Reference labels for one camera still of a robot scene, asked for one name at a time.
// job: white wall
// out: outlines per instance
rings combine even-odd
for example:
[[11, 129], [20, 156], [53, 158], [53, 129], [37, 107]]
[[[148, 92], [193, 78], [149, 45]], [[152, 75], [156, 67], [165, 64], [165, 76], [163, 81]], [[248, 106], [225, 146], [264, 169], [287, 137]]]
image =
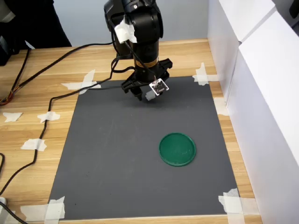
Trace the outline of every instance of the white wall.
[[[107, 0], [56, 0], [54, 6], [73, 46], [110, 42], [104, 18]], [[157, 0], [164, 22], [163, 41], [207, 37], [208, 0]]]
[[298, 49], [275, 12], [240, 45], [228, 97], [264, 224], [299, 223]]
[[299, 16], [296, 19], [293, 19], [290, 15], [289, 9], [293, 3], [293, 0], [272, 0], [277, 8], [277, 11], [281, 14], [281, 16], [285, 19], [285, 21], [290, 25], [294, 25], [297, 21], [299, 21]]

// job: black cable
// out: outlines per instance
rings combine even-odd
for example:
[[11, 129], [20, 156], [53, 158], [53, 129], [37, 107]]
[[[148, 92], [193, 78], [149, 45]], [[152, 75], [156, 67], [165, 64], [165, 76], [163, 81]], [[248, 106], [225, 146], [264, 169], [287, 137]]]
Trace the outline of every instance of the black cable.
[[[118, 61], [116, 61], [115, 65], [113, 66], [113, 69], [115, 69], [117, 63], [118, 63]], [[65, 98], [65, 97], [69, 97], [69, 96], [72, 96], [72, 95], [74, 95], [74, 94], [76, 94], [76, 93], [78, 93], [78, 92], [81, 92], [82, 90], [87, 90], [87, 89], [90, 89], [90, 88], [92, 88], [92, 87], [94, 87], [94, 86], [96, 86], [96, 85], [102, 84], [102, 83], [104, 83], [104, 82], [110, 80], [110, 79], [112, 78], [112, 74], [113, 74], [113, 71], [110, 72], [110, 77], [109, 77], [109, 78], [107, 78], [107, 79], [105, 79], [105, 80], [103, 80], [103, 81], [98, 81], [98, 82], [97, 82], [96, 84], [94, 84], [94, 85], [87, 86], [87, 87], [81, 88], [81, 89], [79, 89], [79, 90], [76, 90], [76, 91], [73, 91], [73, 92], [70, 92], [70, 93], [61, 95], [61, 96], [52, 97], [52, 98], [50, 99], [50, 102], [49, 102], [48, 111], [49, 111], [49, 112], [51, 111], [51, 105], [52, 105], [52, 101], [53, 101], [53, 100], [56, 100], [56, 99], [62, 99], [62, 98]], [[44, 133], [45, 133], [46, 128], [47, 128], [47, 123], [48, 123], [48, 120], [45, 120], [45, 122], [44, 122], [44, 126], [43, 126], [43, 131], [42, 131], [42, 133], [41, 133], [39, 139], [42, 139], [42, 138], [43, 138]], [[2, 159], [2, 162], [1, 162], [1, 166], [0, 166], [0, 167], [1, 167], [0, 171], [2, 170], [2, 167], [3, 167], [3, 164], [4, 164], [4, 159], [5, 159], [5, 156], [4, 156], [3, 154], [1, 154], [1, 156], [2, 156], [3, 159]], [[35, 149], [35, 151], [34, 151], [34, 158], [33, 158], [33, 161], [32, 161], [31, 163], [29, 163], [29, 164], [27, 164], [27, 165], [21, 167], [20, 169], [18, 169], [18, 170], [17, 170], [17, 171], [16, 171], [16, 172], [9, 178], [9, 180], [7, 181], [7, 183], [4, 185], [3, 189], [0, 191], [0, 196], [1, 196], [1, 195], [3, 194], [3, 192], [6, 190], [6, 188], [8, 187], [8, 185], [10, 184], [10, 182], [12, 181], [12, 179], [13, 179], [19, 172], [21, 172], [23, 169], [25, 169], [25, 168], [27, 168], [27, 167], [29, 167], [29, 166], [35, 164], [36, 159], [37, 159], [37, 149]]]
[[26, 85], [27, 83], [29, 83], [31, 80], [33, 80], [34, 78], [36, 78], [37, 76], [39, 76], [40, 74], [42, 74], [44, 71], [48, 70], [49, 68], [51, 68], [52, 66], [54, 66], [55, 64], [57, 64], [58, 62], [62, 61], [63, 59], [65, 59], [67, 56], [71, 55], [72, 53], [81, 50], [83, 48], [89, 47], [89, 46], [93, 46], [93, 45], [110, 45], [112, 44], [112, 42], [110, 43], [90, 43], [90, 44], [85, 44], [82, 45], [80, 47], [77, 47], [69, 52], [67, 52], [66, 54], [64, 54], [63, 56], [61, 56], [60, 58], [58, 58], [56, 61], [54, 61], [52, 64], [48, 65], [47, 67], [43, 68], [42, 70], [40, 70], [39, 72], [37, 72], [36, 74], [34, 74], [33, 76], [31, 76], [29, 79], [27, 79], [26, 81], [22, 82], [20, 84], [20, 87], [23, 87], [24, 85]]
[[[51, 106], [52, 106], [52, 102], [53, 100], [56, 100], [56, 99], [62, 99], [62, 98], [65, 98], [65, 97], [69, 97], [69, 96], [72, 96], [78, 92], [81, 92], [82, 90], [87, 90], [87, 89], [90, 89], [96, 85], [99, 85], [99, 84], [102, 84], [103, 82], [107, 81], [107, 80], [110, 80], [112, 77], [112, 72], [110, 73], [110, 77], [103, 80], [103, 81], [99, 81], [97, 82], [96, 84], [94, 85], [91, 85], [91, 86], [87, 86], [87, 87], [84, 87], [84, 88], [81, 88], [79, 90], [76, 90], [74, 92], [70, 92], [68, 94], [64, 94], [64, 95], [61, 95], [61, 96], [57, 96], [57, 97], [52, 97], [50, 102], [49, 102], [49, 107], [48, 107], [48, 111], [51, 111]], [[115, 88], [120, 88], [120, 86], [111, 86], [111, 87], [106, 87], [106, 88], [99, 88], [99, 89], [91, 89], [91, 90], [108, 90], [108, 89], [115, 89]], [[45, 120], [45, 123], [44, 123], [44, 126], [43, 126], [43, 131], [40, 135], [40, 139], [43, 138], [44, 134], [45, 134], [45, 131], [46, 131], [46, 128], [47, 128], [47, 123], [48, 123], [48, 120]], [[8, 182], [5, 184], [5, 186], [3, 187], [2, 191], [0, 192], [0, 195], [3, 194], [3, 192], [5, 191], [5, 189], [7, 188], [7, 186], [10, 184], [10, 182], [12, 181], [12, 179], [19, 173], [21, 172], [23, 169], [33, 165], [35, 162], [36, 162], [36, 159], [37, 159], [37, 149], [35, 149], [35, 152], [34, 152], [34, 158], [33, 158], [33, 161], [25, 166], [23, 166], [22, 168], [18, 169], [11, 177], [10, 179], [8, 180]], [[5, 161], [5, 156], [4, 154], [0, 153], [0, 155], [2, 156], [2, 161], [1, 161], [1, 165], [0, 165], [0, 174], [1, 174], [1, 170], [3, 168], [3, 165], [4, 165], [4, 161]], [[3, 204], [2, 202], [0, 202], [0, 205], [10, 214], [12, 215], [16, 220], [18, 220], [20, 223], [22, 224], [27, 224], [26, 222], [24, 222], [23, 220], [21, 220], [19, 217], [17, 217], [5, 204]]]
[[3, 168], [3, 165], [4, 165], [4, 161], [5, 161], [5, 155], [0, 153], [1, 157], [2, 157], [2, 160], [1, 160], [1, 165], [0, 165], [0, 174], [1, 174], [1, 170]]
[[[110, 23], [110, 25], [112, 26], [112, 30], [114, 30], [114, 29], [115, 29], [115, 25], [112, 23], [112, 21], [109, 21], [109, 23]], [[142, 62], [142, 60], [138, 57], [138, 55], [133, 51], [133, 49], [131, 48], [131, 46], [130, 46], [126, 41], [125, 41], [124, 43], [125, 43], [125, 45], [130, 49], [130, 51], [132, 52], [132, 54], [134, 55], [135, 60], [139, 61], [140, 64], [144, 67], [144, 69], [145, 69], [147, 72], [149, 72], [149, 73], [153, 73], [154, 76], [156, 77], [155, 72], [152, 71], [152, 70], [150, 70], [150, 69], [149, 69], [149, 68]]]
[[19, 217], [17, 217], [4, 203], [0, 202], [0, 205], [17, 221], [19, 221], [21, 224], [28, 224], [25, 221], [21, 220]]
[[23, 70], [24, 70], [25, 65], [26, 65], [26, 63], [27, 63], [27, 60], [28, 60], [28, 58], [29, 58], [30, 51], [31, 51], [31, 49], [28, 48], [28, 51], [27, 51], [27, 54], [26, 54], [24, 63], [23, 63], [23, 65], [22, 65], [22, 67], [21, 67], [21, 70], [20, 70], [20, 72], [19, 72], [17, 78], [16, 78], [15, 81], [14, 81], [14, 84], [13, 84], [13, 87], [11, 88], [11, 91], [14, 91], [14, 88], [15, 88], [15, 87], [17, 86], [17, 84], [18, 84], [18, 81], [19, 81], [19, 79], [20, 79], [20, 77], [21, 77], [21, 74], [23, 73]]
[[138, 55], [133, 51], [133, 49], [131, 48], [131, 46], [127, 43], [127, 42], [125, 42], [125, 44], [126, 44], [126, 46], [130, 49], [130, 51], [132, 52], [132, 54], [134, 55], [134, 57], [135, 57], [135, 59], [137, 60], [137, 61], [139, 61], [140, 62], [140, 64], [144, 67], [144, 69], [147, 71], [147, 72], [150, 72], [150, 73], [153, 73], [154, 75], [156, 75], [155, 74], [155, 72], [153, 72], [152, 70], [150, 70], [142, 61], [141, 61], [141, 59], [138, 57]]

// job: gray mat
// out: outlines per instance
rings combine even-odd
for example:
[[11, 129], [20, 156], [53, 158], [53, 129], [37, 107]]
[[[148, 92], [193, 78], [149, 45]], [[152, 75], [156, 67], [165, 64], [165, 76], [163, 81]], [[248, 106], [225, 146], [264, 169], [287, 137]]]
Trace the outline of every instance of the gray mat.
[[[225, 214], [218, 196], [237, 186], [210, 86], [192, 77], [167, 84], [150, 102], [119, 88], [79, 96], [50, 195], [65, 196], [65, 219]], [[195, 141], [185, 167], [159, 156], [172, 132]]]

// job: cable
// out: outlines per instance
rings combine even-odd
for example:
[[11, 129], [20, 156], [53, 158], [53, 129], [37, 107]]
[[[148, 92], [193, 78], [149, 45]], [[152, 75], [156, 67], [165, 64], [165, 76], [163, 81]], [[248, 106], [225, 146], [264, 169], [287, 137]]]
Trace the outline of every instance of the cable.
[[22, 224], [28, 224], [25, 221], [21, 220], [19, 217], [17, 217], [4, 203], [0, 202], [0, 205], [12, 216], [14, 217], [17, 221], [19, 221]]
[[58, 62], [62, 61], [63, 59], [65, 59], [67, 56], [71, 55], [72, 53], [81, 50], [83, 48], [89, 47], [89, 46], [93, 46], [93, 45], [110, 45], [112, 44], [112, 42], [110, 43], [90, 43], [90, 44], [85, 44], [82, 45], [80, 47], [77, 47], [69, 52], [67, 52], [66, 54], [64, 54], [63, 56], [61, 56], [60, 58], [58, 58], [56, 61], [54, 61], [52, 64], [48, 65], [47, 67], [43, 68], [42, 70], [40, 70], [39, 72], [37, 72], [36, 74], [34, 74], [32, 77], [30, 77], [29, 79], [27, 79], [26, 81], [22, 82], [20, 84], [20, 87], [23, 87], [24, 85], [26, 85], [28, 82], [30, 82], [31, 80], [33, 80], [34, 78], [36, 78], [37, 76], [39, 76], [40, 74], [42, 74], [44, 71], [48, 70], [49, 68], [51, 68], [53, 65], [57, 64]]
[[110, 43], [90, 43], [90, 44], [86, 44], [86, 45], [82, 45], [82, 46], [80, 46], [80, 47], [77, 47], [77, 48], [75, 48], [75, 49], [73, 49], [73, 50], [67, 52], [66, 54], [64, 54], [63, 56], [61, 56], [60, 58], [58, 58], [56, 61], [54, 61], [53, 63], [51, 63], [51, 64], [48, 65], [47, 67], [43, 68], [42, 70], [40, 70], [39, 72], [37, 72], [36, 74], [34, 74], [34, 75], [31, 76], [29, 79], [25, 80], [24, 82], [22, 82], [20, 85], [18, 85], [18, 86], [16, 87], [16, 85], [17, 85], [17, 83], [18, 83], [18, 80], [19, 80], [19, 78], [20, 78], [20, 76], [21, 76], [21, 74], [22, 74], [22, 72], [23, 72], [23, 70], [24, 70], [24, 67], [25, 67], [25, 65], [26, 65], [26, 63], [27, 63], [27, 60], [28, 60], [28, 56], [29, 56], [29, 53], [30, 53], [30, 49], [28, 49], [27, 54], [26, 54], [26, 57], [25, 57], [25, 60], [24, 60], [24, 63], [23, 63], [23, 66], [22, 66], [22, 68], [21, 68], [21, 70], [20, 70], [20, 72], [19, 72], [19, 74], [18, 74], [18, 76], [17, 76], [17, 78], [16, 78], [16, 80], [15, 80], [15, 82], [14, 82], [14, 85], [13, 85], [13, 87], [12, 87], [12, 89], [11, 89], [9, 95], [8, 95], [6, 98], [0, 100], [0, 106], [3, 106], [3, 105], [8, 104], [8, 103], [13, 99], [14, 94], [15, 94], [20, 88], [24, 87], [24, 86], [25, 86], [26, 84], [28, 84], [30, 81], [32, 81], [32, 80], [35, 79], [37, 76], [39, 76], [40, 74], [42, 74], [44, 71], [48, 70], [49, 68], [51, 68], [52, 66], [54, 66], [54, 65], [57, 64], [58, 62], [62, 61], [62, 60], [65, 59], [67, 56], [71, 55], [72, 53], [74, 53], [74, 52], [76, 52], [76, 51], [78, 51], [78, 50], [81, 50], [81, 49], [83, 49], [83, 48], [89, 47], [89, 46], [93, 46], [93, 45], [110, 45], [110, 44], [112, 44], [112, 43], [114, 44], [114, 41], [113, 41], [113, 42], [110, 42]]
[[16, 85], [17, 85], [18, 82], [19, 82], [19, 79], [20, 79], [20, 77], [21, 77], [21, 74], [23, 73], [23, 70], [24, 70], [25, 65], [26, 65], [26, 63], [27, 63], [27, 60], [28, 60], [30, 51], [31, 51], [31, 49], [28, 49], [27, 54], [26, 54], [26, 57], [25, 57], [25, 60], [24, 60], [23, 65], [22, 65], [22, 67], [21, 67], [21, 70], [20, 70], [20, 72], [19, 72], [17, 78], [16, 78], [15, 81], [14, 81], [14, 84], [13, 84], [11, 90], [10, 90], [9, 95], [8, 95], [6, 98], [4, 98], [4, 99], [0, 99], [0, 106], [1, 106], [1, 105], [6, 105], [6, 104], [8, 104], [8, 103], [12, 100], [12, 98], [14, 97], [14, 89], [15, 89]]
[[[87, 46], [91, 46], [91, 45], [102, 45], [102, 44], [88, 44], [88, 45], [81, 46], [80, 48], [76, 48], [76, 49], [74, 49], [74, 50], [79, 50], [79, 49], [81, 49], [81, 48], [83, 48], [83, 47], [87, 47]], [[53, 65], [55, 65], [56, 63], [58, 63], [59, 61], [61, 61], [62, 59], [64, 59], [65, 57], [67, 57], [69, 54], [75, 52], [74, 50], [68, 52], [67, 54], [65, 54], [65, 55], [62, 56], [61, 58], [57, 59], [54, 63], [51, 64], [51, 66], [53, 66]], [[94, 86], [96, 86], [96, 85], [102, 84], [102, 83], [104, 83], [104, 82], [110, 80], [110, 79], [112, 78], [112, 74], [113, 74], [113, 71], [114, 71], [115, 67], [117, 66], [119, 60], [121, 60], [121, 58], [123, 58], [123, 57], [124, 57], [124, 56], [120, 56], [120, 57], [117, 57], [116, 60], [113, 60], [113, 61], [114, 61], [114, 64], [112, 65], [112, 69], [111, 69], [111, 72], [110, 72], [110, 76], [109, 76], [108, 78], [104, 79], [103, 81], [97, 81], [97, 83], [95, 83], [95, 84], [93, 84], [93, 85], [91, 85], [91, 86], [87, 86], [87, 87], [81, 88], [81, 89], [79, 89], [79, 90], [76, 90], [76, 91], [73, 91], [73, 92], [70, 92], [70, 93], [61, 95], [61, 96], [52, 97], [52, 98], [50, 99], [50, 101], [49, 101], [48, 111], [49, 111], [49, 112], [51, 111], [52, 102], [53, 102], [54, 100], [56, 100], [56, 99], [62, 99], [62, 98], [65, 98], [65, 97], [72, 96], [72, 95], [74, 95], [74, 94], [76, 94], [76, 93], [79, 93], [79, 92], [82, 91], [82, 90], [88, 90], [88, 89], [90, 89], [90, 88], [92, 88], [92, 87], [94, 87]], [[24, 67], [25, 64], [26, 64], [25, 61], [24, 61], [24, 64], [23, 64], [22, 69], [21, 69], [21, 71], [20, 71], [19, 74], [22, 73], [23, 67]], [[33, 75], [31, 78], [29, 78], [28, 80], [26, 80], [25, 82], [23, 82], [22, 85], [24, 86], [26, 83], [30, 82], [32, 79], [34, 79], [35, 77], [37, 77], [39, 74], [41, 74], [41, 72], [40, 72], [40, 73], [38, 72], [38, 73], [36, 73], [35, 75]], [[107, 87], [107, 88], [100, 88], [100, 89], [98, 89], [98, 90], [107, 90], [107, 89], [113, 89], [113, 88], [116, 88], [116, 87], [113, 86], [113, 87]], [[45, 131], [46, 131], [46, 128], [47, 128], [47, 124], [48, 124], [48, 120], [45, 120], [45, 122], [44, 122], [44, 127], [43, 127], [43, 130], [42, 130], [42, 133], [41, 133], [39, 139], [42, 139], [42, 138], [43, 138], [43, 136], [44, 136], [44, 134], [45, 134]], [[7, 181], [7, 183], [4, 185], [3, 189], [2, 189], [1, 192], [0, 192], [0, 196], [4, 193], [4, 191], [6, 190], [6, 188], [8, 187], [8, 185], [10, 184], [10, 182], [13, 180], [13, 178], [14, 178], [19, 172], [21, 172], [23, 169], [25, 169], [25, 168], [27, 168], [27, 167], [29, 167], [29, 166], [35, 164], [36, 159], [37, 159], [37, 152], [38, 152], [38, 150], [35, 149], [35, 152], [34, 152], [34, 158], [33, 158], [33, 161], [32, 161], [31, 163], [28, 163], [27, 165], [25, 165], [25, 166], [21, 167], [20, 169], [18, 169], [18, 170], [17, 170], [17, 171], [16, 171], [16, 172], [9, 178], [9, 180]], [[1, 155], [1, 157], [2, 157], [2, 161], [1, 161], [1, 164], [0, 164], [0, 174], [1, 174], [1, 173], [2, 173], [2, 169], [3, 169], [3, 166], [4, 166], [4, 162], [5, 162], [5, 156], [4, 156], [4, 154], [2, 154], [2, 153], [0, 153], [0, 155]], [[5, 204], [3, 204], [2, 202], [0, 202], [0, 205], [1, 205], [1, 206], [2, 206], [2, 207], [3, 207], [3, 208], [10, 214], [10, 215], [12, 215], [17, 221], [19, 221], [21, 224], [27, 224], [25, 221], [23, 221], [23, 220], [21, 220], [19, 217], [17, 217], [17, 216], [16, 216], [16, 215], [15, 215], [15, 214], [14, 214], [14, 213], [13, 213], [13, 212], [12, 212], [6, 205], [5, 205]]]
[[[81, 88], [79, 90], [76, 90], [74, 92], [70, 92], [68, 94], [64, 94], [64, 95], [61, 95], [61, 96], [57, 96], [57, 97], [52, 97], [50, 102], [49, 102], [49, 107], [48, 107], [48, 111], [51, 111], [51, 107], [52, 107], [52, 102], [53, 100], [56, 100], [56, 99], [62, 99], [62, 98], [65, 98], [65, 97], [69, 97], [69, 96], [72, 96], [78, 92], [81, 92], [82, 90], [87, 90], [87, 89], [91, 89], [92, 87], [98, 85], [98, 84], [102, 84], [103, 82], [107, 81], [107, 80], [110, 80], [112, 77], [112, 72], [110, 73], [110, 77], [103, 80], [103, 81], [98, 81], [96, 84], [94, 85], [91, 85], [91, 86], [88, 86], [88, 87], [84, 87], [84, 88]], [[109, 90], [109, 89], [115, 89], [115, 88], [120, 88], [120, 86], [111, 86], [111, 87], [106, 87], [106, 88], [99, 88], [99, 89], [91, 89], [91, 90]], [[47, 123], [48, 123], [48, 120], [45, 120], [45, 123], [44, 123], [44, 126], [43, 126], [43, 131], [40, 135], [40, 139], [43, 138], [44, 134], [45, 134], [45, 131], [46, 131], [46, 128], [47, 128]], [[8, 182], [5, 184], [5, 186], [3, 187], [3, 189], [1, 190], [0, 192], [0, 195], [3, 194], [3, 192], [5, 191], [5, 189], [7, 188], [7, 186], [10, 184], [10, 182], [12, 181], [12, 179], [19, 173], [21, 172], [23, 169], [33, 165], [35, 162], [36, 162], [36, 159], [37, 159], [37, 152], [38, 150], [35, 149], [35, 152], [34, 152], [34, 158], [33, 158], [33, 161], [25, 166], [23, 166], [22, 168], [18, 169], [11, 177], [10, 179], [8, 180]], [[4, 161], [5, 161], [5, 156], [4, 154], [0, 153], [0, 155], [2, 156], [2, 161], [1, 161], [1, 165], [0, 165], [0, 174], [1, 174], [1, 170], [3, 168], [3, 165], [4, 165]], [[16, 220], [18, 220], [20, 223], [22, 224], [27, 224], [26, 222], [24, 222], [23, 220], [21, 220], [19, 217], [17, 217], [5, 204], [3, 204], [2, 202], [0, 202], [0, 205], [10, 214], [12, 215]]]
[[24, 63], [23, 63], [23, 65], [22, 65], [22, 67], [21, 67], [21, 70], [20, 70], [20, 72], [19, 72], [17, 78], [15, 79], [15, 82], [14, 82], [14, 84], [13, 84], [13, 87], [11, 88], [11, 91], [13, 91], [14, 88], [16, 87], [16, 85], [18, 84], [19, 78], [21, 77], [21, 74], [23, 73], [23, 70], [24, 70], [25, 65], [26, 65], [26, 63], [27, 63], [27, 60], [28, 60], [28, 58], [29, 58], [30, 51], [31, 51], [31, 49], [29, 48], [29, 49], [27, 50], [27, 54], [26, 54]]
[[[112, 21], [109, 21], [109, 23], [110, 23], [110, 25], [112, 26], [112, 30], [114, 30], [115, 29], [115, 25], [112, 23]], [[134, 57], [135, 57], [135, 60], [137, 60], [137, 61], [139, 61], [140, 62], [140, 64], [144, 67], [144, 69], [147, 71], [147, 72], [149, 72], [149, 73], [153, 73], [154, 74], [154, 78], [155, 78], [155, 80], [156, 80], [156, 74], [155, 74], [155, 72], [154, 71], [152, 71], [152, 70], [150, 70], [143, 62], [142, 62], [142, 60], [138, 57], [138, 55], [133, 51], [133, 49], [131, 48], [131, 46], [125, 41], [124, 42], [125, 43], [125, 45], [130, 49], [130, 51], [132, 52], [132, 54], [134, 55]]]

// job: white panel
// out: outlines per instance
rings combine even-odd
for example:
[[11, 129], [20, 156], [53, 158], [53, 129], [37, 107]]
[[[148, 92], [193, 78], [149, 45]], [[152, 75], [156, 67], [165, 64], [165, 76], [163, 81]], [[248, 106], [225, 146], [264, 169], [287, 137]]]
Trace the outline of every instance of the white panel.
[[225, 100], [239, 42], [218, 0], [209, 1], [208, 39]]
[[263, 223], [298, 224], [299, 167], [240, 53], [228, 110]]
[[299, 163], [298, 36], [275, 12], [240, 46], [240, 51]]
[[271, 0], [220, 0], [220, 3], [241, 42], [276, 10]]

